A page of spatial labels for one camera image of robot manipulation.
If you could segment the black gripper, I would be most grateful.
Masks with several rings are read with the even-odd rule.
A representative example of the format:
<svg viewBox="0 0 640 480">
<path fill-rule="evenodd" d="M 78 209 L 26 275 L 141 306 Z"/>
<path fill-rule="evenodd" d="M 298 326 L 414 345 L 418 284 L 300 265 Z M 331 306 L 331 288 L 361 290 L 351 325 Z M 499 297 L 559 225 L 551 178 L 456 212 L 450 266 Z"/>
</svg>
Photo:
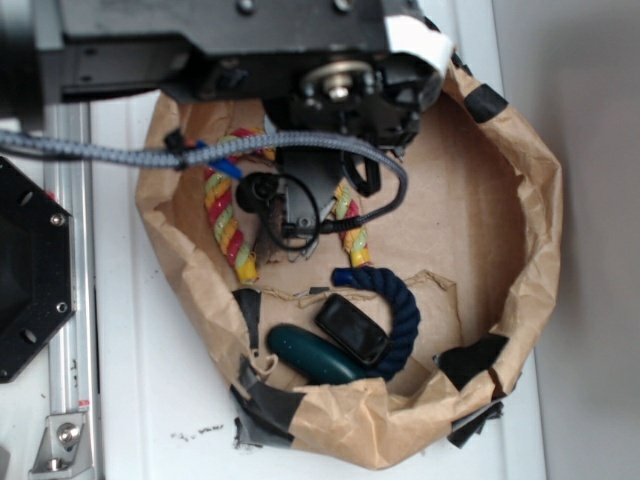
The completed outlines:
<svg viewBox="0 0 640 480">
<path fill-rule="evenodd" d="M 280 142 L 296 172 L 252 174 L 236 195 L 266 217 L 285 198 L 285 236 L 336 232 L 323 177 L 365 196 L 385 152 L 401 154 L 438 98 L 453 52 L 414 1 L 38 1 L 35 111 L 160 90 L 181 103 L 257 99 L 284 131 L 356 137 Z"/>
</svg>

